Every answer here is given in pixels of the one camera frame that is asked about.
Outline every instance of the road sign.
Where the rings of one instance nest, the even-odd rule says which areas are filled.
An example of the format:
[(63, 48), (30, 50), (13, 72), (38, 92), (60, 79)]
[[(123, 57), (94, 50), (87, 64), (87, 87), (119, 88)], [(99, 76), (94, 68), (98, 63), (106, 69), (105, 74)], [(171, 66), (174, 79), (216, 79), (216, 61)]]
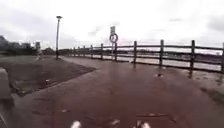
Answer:
[(116, 33), (113, 33), (110, 35), (110, 42), (111, 43), (117, 43), (118, 41), (118, 35)]
[(115, 26), (110, 27), (110, 35), (115, 33)]

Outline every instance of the overcast sky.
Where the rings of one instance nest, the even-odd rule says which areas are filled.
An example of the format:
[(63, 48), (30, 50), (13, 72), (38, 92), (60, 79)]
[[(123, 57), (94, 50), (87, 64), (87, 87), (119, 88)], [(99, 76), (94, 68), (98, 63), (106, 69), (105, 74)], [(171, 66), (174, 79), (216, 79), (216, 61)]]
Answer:
[(109, 44), (116, 26), (119, 45), (159, 43), (222, 47), (223, 0), (0, 0), (0, 35), (9, 41), (40, 40), (55, 47), (56, 15), (61, 15), (60, 47)]

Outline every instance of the street lamp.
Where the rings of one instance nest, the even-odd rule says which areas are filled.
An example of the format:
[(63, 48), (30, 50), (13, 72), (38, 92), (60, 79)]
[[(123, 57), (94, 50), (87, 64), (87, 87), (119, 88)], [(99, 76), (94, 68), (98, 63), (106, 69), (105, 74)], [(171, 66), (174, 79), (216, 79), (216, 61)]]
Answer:
[(59, 24), (60, 24), (60, 20), (61, 20), (61, 16), (56, 16), (56, 18), (58, 19), (58, 25), (57, 25), (57, 36), (56, 36), (56, 59), (58, 59), (59, 56), (59, 52), (58, 52), (58, 37), (59, 37)]

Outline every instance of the path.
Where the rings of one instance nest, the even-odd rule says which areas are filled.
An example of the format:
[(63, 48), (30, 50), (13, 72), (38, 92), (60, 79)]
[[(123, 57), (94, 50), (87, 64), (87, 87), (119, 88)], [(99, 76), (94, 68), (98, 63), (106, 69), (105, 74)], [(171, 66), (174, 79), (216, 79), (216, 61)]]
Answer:
[[(10, 128), (69, 128), (72, 121), (84, 117), (117, 118), (122, 128), (127, 128), (137, 114), (144, 113), (169, 114), (180, 128), (224, 127), (223, 108), (176, 70), (163, 69), (163, 77), (156, 77), (158, 69), (153, 66), (64, 59), (98, 70), (23, 98), (15, 97), (16, 108), (0, 109)], [(160, 126), (172, 127), (165, 123)]]

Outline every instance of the wooden post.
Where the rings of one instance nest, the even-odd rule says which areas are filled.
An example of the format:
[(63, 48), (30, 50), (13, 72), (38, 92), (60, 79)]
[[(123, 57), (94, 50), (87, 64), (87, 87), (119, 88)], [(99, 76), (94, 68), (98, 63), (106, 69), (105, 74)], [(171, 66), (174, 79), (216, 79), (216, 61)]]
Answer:
[(77, 50), (78, 56), (80, 56), (80, 47), (78, 46), (78, 50)]
[(90, 55), (91, 55), (91, 59), (93, 58), (93, 45), (90, 46)]
[(164, 41), (160, 41), (160, 54), (159, 54), (159, 67), (163, 66), (163, 51), (164, 51)]
[(193, 75), (193, 70), (194, 70), (194, 59), (195, 59), (195, 41), (191, 41), (191, 61), (190, 61), (190, 77)]
[(133, 58), (133, 63), (136, 63), (136, 58), (137, 58), (137, 41), (134, 41), (134, 58)]
[(85, 57), (86, 56), (86, 48), (85, 48), (85, 46), (83, 46), (82, 52), (83, 52), (83, 56)]
[(114, 43), (114, 61), (117, 61), (117, 43)]
[(222, 46), (222, 57), (221, 57), (221, 72), (224, 73), (224, 43), (223, 43), (223, 46)]
[(101, 44), (101, 48), (100, 48), (100, 59), (103, 59), (103, 43)]

